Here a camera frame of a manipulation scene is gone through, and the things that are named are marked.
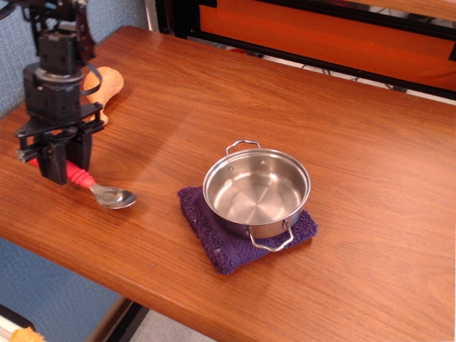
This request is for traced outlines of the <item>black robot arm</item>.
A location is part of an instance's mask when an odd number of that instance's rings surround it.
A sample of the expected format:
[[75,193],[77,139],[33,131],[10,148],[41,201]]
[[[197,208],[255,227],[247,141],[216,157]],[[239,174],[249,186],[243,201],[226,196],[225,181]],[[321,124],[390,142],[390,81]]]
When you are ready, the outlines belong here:
[[102,104],[81,104],[97,92],[101,74],[90,64],[95,42],[86,1],[7,1],[1,18],[21,8],[30,23],[38,62],[23,71],[28,122],[16,131],[18,159],[36,162],[41,175],[59,185],[71,163],[87,170],[92,136],[103,129]]

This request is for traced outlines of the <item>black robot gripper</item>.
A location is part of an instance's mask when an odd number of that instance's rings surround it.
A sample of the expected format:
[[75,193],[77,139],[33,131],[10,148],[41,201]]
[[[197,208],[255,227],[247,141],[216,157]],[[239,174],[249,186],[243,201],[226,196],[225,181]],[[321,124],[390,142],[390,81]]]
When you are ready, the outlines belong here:
[[66,158],[83,170],[89,170],[92,134],[103,129],[100,103],[81,104],[83,74],[55,75],[39,63],[27,65],[23,72],[26,113],[29,121],[16,131],[20,148],[18,159],[38,160],[41,175],[58,185],[67,183]]

